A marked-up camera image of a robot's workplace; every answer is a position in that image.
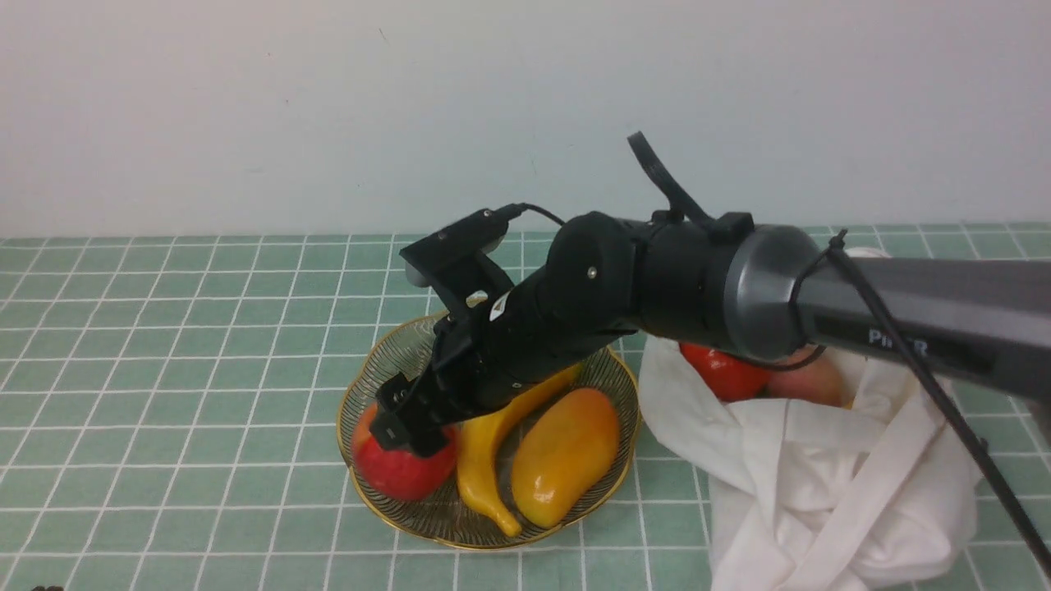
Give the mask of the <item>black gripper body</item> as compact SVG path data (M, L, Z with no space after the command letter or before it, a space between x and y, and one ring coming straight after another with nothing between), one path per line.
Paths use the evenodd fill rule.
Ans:
M492 302L451 309L411 386L411 426L491 415L620 337L634 334L631 278L548 264Z

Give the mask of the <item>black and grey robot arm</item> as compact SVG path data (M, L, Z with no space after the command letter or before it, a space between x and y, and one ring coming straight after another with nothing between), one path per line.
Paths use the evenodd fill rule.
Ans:
M656 213L583 213L514 283L489 258L509 207L471 213L401 248L442 300L419 378L390 378L370 427L386 450L429 457L444 427L491 415L545 379L646 332L774 363L807 345L882 360L909 351L945 378L1048 403L1046 261L850 258L794 226L714 231Z

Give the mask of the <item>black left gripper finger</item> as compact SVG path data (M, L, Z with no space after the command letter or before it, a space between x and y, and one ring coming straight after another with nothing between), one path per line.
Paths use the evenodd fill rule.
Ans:
M394 375L376 390L370 434L383 451L414 451L414 437L399 415L411 386L412 381L406 375Z

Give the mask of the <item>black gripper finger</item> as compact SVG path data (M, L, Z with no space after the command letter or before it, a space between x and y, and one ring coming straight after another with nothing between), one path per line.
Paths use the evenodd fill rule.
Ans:
M433 417L411 415L406 421L410 450L420 458L430 458L449 445L449 426Z

